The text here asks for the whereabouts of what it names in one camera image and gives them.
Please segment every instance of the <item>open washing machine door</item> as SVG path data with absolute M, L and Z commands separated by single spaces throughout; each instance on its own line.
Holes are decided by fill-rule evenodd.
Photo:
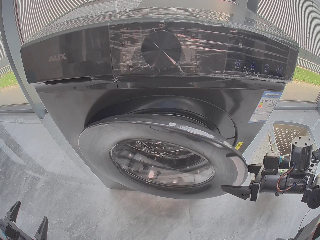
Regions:
M 86 160 L 101 173 L 148 194 L 201 199 L 225 194 L 248 175 L 242 155 L 217 133 L 180 118 L 112 116 L 79 136 Z

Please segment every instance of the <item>warning sticker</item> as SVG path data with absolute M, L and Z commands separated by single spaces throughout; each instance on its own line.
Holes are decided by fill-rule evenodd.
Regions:
M 265 91 L 254 110 L 249 123 L 265 122 L 281 97 L 280 91 Z
M 243 141 L 242 142 L 238 142 L 238 144 L 235 146 L 235 149 L 238 150 L 241 147 L 242 143 L 243 143 Z

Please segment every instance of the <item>sticker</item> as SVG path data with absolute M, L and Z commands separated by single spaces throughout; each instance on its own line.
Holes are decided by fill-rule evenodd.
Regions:
M 238 144 L 235 146 L 235 149 L 238 150 L 241 147 L 242 143 L 243 143 L 243 141 L 242 142 L 238 142 Z
M 265 91 L 254 110 L 249 123 L 265 122 L 281 97 L 280 91 Z

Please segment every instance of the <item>gray washing machine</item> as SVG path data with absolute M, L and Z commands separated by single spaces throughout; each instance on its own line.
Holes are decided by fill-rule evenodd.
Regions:
M 27 80 L 108 187 L 210 198 L 292 80 L 298 45 L 222 0 L 102 0 L 21 48 Z

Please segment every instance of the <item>orange wire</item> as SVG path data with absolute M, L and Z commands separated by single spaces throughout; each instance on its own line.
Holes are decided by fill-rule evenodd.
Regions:
M 281 179 L 282 179 L 283 177 L 285 177 L 287 174 L 291 173 L 293 169 L 294 169 L 294 166 L 291 167 L 290 170 L 288 170 L 287 172 L 285 172 L 284 174 L 282 174 L 282 175 L 278 178 L 278 181 L 277 181 L 277 191 L 278 191 L 278 192 L 287 191 L 287 190 L 289 190 L 289 189 L 292 187 L 292 186 L 289 186 L 289 187 L 287 187 L 286 189 L 281 190 L 281 189 L 279 189 L 279 182 L 281 181 Z

